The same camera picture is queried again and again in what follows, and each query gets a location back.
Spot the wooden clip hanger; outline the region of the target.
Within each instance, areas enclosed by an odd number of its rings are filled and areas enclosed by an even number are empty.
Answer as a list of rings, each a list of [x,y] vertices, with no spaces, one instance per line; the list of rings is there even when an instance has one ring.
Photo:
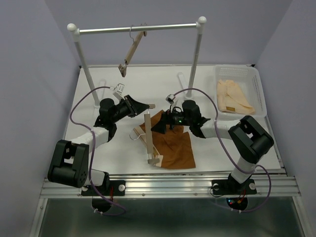
[[[154,109],[155,107],[155,104],[149,104],[149,109],[144,112],[144,130],[140,126],[133,128],[129,134],[129,138],[132,141],[140,140],[144,144],[148,156],[147,163],[149,165],[161,167],[163,155],[158,152],[153,143],[151,115],[149,112],[150,109]]]
[[[140,31],[137,36],[135,38],[133,38],[131,36],[131,30],[133,28],[133,25],[130,27],[129,30],[129,37],[132,39],[133,43],[129,49],[129,51],[127,52],[125,58],[124,58],[124,62],[122,64],[119,64],[118,69],[119,72],[121,74],[121,76],[124,78],[126,77],[127,74],[127,66],[130,64],[130,61],[134,55],[134,53],[136,52],[136,49],[142,39],[142,37],[146,37],[147,36],[147,31]]]

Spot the brown underwear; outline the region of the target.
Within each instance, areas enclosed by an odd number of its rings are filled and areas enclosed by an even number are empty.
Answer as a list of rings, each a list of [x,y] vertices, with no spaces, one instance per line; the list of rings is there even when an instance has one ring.
[[[133,129],[136,138],[140,139],[146,148],[152,147],[148,154],[148,164],[154,167],[177,170],[196,167],[190,135],[184,132],[181,125],[168,129],[165,134],[152,132],[152,140],[147,142],[146,123]]]

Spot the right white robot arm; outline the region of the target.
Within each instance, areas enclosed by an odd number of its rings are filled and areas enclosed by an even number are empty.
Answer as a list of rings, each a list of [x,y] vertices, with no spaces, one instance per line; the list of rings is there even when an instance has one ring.
[[[162,112],[160,120],[152,127],[153,132],[165,134],[177,125],[188,126],[198,138],[232,140],[240,157],[234,163],[227,179],[212,184],[216,196],[237,195],[241,192],[256,194],[254,181],[250,178],[261,158],[274,146],[271,135],[252,116],[240,120],[215,121],[201,115],[199,106],[193,100],[182,103],[181,111],[168,109]]]

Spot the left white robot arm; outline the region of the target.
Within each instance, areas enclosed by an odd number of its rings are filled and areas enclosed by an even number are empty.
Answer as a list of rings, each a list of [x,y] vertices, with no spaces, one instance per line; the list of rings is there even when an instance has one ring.
[[[47,178],[50,182],[81,188],[88,179],[89,156],[97,147],[110,142],[116,131],[116,123],[125,118],[133,118],[149,109],[149,104],[138,102],[131,96],[124,96],[118,104],[111,98],[101,100],[99,115],[87,133],[56,143]]]

